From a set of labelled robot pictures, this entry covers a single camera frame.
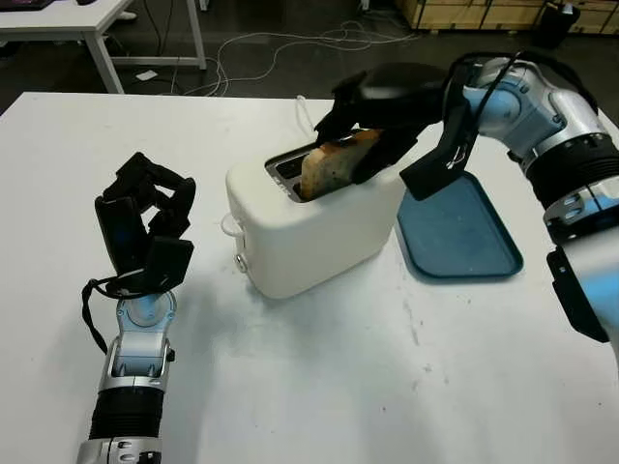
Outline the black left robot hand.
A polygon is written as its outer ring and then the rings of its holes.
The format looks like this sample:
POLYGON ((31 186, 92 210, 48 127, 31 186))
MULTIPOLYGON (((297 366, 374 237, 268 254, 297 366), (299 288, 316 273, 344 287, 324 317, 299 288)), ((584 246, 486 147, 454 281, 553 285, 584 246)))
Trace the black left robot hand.
POLYGON ((184 279, 193 244, 189 228, 196 183, 137 152, 95 200, 97 218, 118 275, 142 271, 155 284, 184 279))

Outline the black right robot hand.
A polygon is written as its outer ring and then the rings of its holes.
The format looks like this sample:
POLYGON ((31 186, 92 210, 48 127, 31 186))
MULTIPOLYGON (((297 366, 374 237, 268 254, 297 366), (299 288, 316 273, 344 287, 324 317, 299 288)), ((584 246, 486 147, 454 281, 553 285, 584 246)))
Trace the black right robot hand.
POLYGON ((387 63, 359 72, 333 89, 332 109, 317 124, 320 143, 342 138, 357 125, 378 139, 356 165, 361 184, 397 163, 428 126, 441 121, 447 72, 427 64, 387 63))

